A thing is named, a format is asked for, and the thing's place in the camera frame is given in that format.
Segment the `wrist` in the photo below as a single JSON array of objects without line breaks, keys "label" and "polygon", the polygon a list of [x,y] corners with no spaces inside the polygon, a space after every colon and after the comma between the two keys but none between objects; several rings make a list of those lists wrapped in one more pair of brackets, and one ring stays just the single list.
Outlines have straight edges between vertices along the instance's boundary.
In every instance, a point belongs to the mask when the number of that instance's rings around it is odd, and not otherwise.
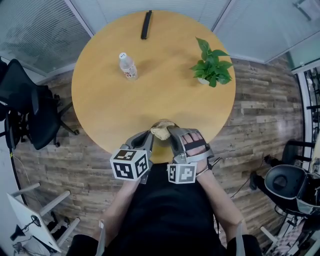
[{"label": "wrist", "polygon": [[119,192],[131,195],[136,192],[139,183],[140,179],[137,181],[125,180]]},{"label": "wrist", "polygon": [[207,159],[203,159],[196,163],[196,173],[201,173],[203,170],[208,168]]},{"label": "wrist", "polygon": [[210,180],[214,177],[214,173],[212,172],[212,170],[209,169],[204,173],[201,173],[201,175],[197,176],[196,180],[201,184],[205,182],[210,182]]}]

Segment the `finger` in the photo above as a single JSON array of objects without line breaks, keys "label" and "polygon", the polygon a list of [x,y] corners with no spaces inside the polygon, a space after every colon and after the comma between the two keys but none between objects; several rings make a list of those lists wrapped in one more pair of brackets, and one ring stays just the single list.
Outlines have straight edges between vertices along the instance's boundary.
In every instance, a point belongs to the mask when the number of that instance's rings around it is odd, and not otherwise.
[{"label": "finger", "polygon": [[187,143],[191,143],[194,141],[188,133],[186,135],[183,135],[182,137],[186,140]]},{"label": "finger", "polygon": [[197,132],[196,135],[197,135],[197,137],[199,138],[199,140],[202,140],[202,139],[203,139],[200,133]]},{"label": "finger", "polygon": [[182,140],[182,143],[183,143],[184,145],[187,144],[187,141],[185,140],[185,138],[184,138],[183,136],[181,136],[181,140]]},{"label": "finger", "polygon": [[203,146],[200,146],[200,147],[199,147],[199,150],[200,150],[201,152],[205,152],[205,151],[206,151],[206,146],[204,146],[204,145],[203,145]]},{"label": "finger", "polygon": [[190,135],[191,135],[193,141],[198,141],[199,140],[199,137],[197,136],[197,134],[195,132],[190,133]]}]

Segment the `white board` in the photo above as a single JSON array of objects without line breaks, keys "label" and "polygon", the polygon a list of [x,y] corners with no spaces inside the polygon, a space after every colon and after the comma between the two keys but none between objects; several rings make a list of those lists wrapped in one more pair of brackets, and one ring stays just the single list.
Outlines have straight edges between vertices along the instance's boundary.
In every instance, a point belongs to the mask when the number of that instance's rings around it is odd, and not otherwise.
[{"label": "white board", "polygon": [[8,194],[9,202],[13,208],[13,211],[20,221],[20,228],[23,229],[25,225],[32,222],[31,215],[35,215],[40,220],[41,226],[37,226],[35,224],[31,224],[29,226],[29,232],[44,244],[50,246],[51,248],[55,249],[56,251],[61,253],[61,249],[57,245],[55,239],[52,237],[50,231],[47,229],[47,225],[43,222],[41,216],[36,211],[30,209],[25,204],[21,203],[17,199],[15,199],[12,195]]}]

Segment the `forearm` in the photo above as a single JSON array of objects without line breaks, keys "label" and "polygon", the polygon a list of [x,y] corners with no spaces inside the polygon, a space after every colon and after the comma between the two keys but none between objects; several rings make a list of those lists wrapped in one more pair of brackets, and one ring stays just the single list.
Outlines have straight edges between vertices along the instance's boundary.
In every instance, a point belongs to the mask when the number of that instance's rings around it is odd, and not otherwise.
[{"label": "forearm", "polygon": [[214,215],[226,233],[227,241],[236,236],[236,229],[240,222],[243,222],[242,233],[247,234],[248,231],[242,213],[220,186],[213,173],[208,170],[199,175],[197,181],[208,196]]},{"label": "forearm", "polygon": [[[112,204],[101,215],[100,220],[105,227],[106,247],[117,236],[138,184],[139,182],[135,181],[125,181]],[[99,240],[100,232],[101,230],[97,229],[92,237]]]}]

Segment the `human hand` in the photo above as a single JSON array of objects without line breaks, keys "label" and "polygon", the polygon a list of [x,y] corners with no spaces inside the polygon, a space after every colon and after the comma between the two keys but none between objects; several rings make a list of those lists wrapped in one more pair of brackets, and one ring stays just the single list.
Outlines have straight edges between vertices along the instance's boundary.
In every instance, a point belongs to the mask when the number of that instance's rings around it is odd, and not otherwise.
[{"label": "human hand", "polygon": [[133,180],[125,180],[123,182],[123,185],[121,187],[121,190],[124,192],[124,193],[128,193],[128,194],[131,194],[131,193],[134,193],[138,187],[140,183],[140,179],[138,179],[137,181],[133,181]]},{"label": "human hand", "polygon": [[[183,135],[181,137],[181,139],[182,139],[183,144],[185,145],[187,143],[191,143],[191,142],[195,142],[195,141],[198,141],[198,140],[202,140],[203,138],[199,133],[192,132],[192,133]],[[206,152],[206,146],[202,145],[202,146],[198,146],[198,147],[195,147],[193,149],[187,150],[186,154],[189,157],[192,157],[192,156],[195,156],[195,155],[202,154],[204,152]],[[205,159],[202,159],[202,160],[197,162],[197,164],[196,164],[196,173],[199,173],[199,172],[203,171],[206,168],[208,168],[208,164],[207,164],[207,159],[205,158]]]}]

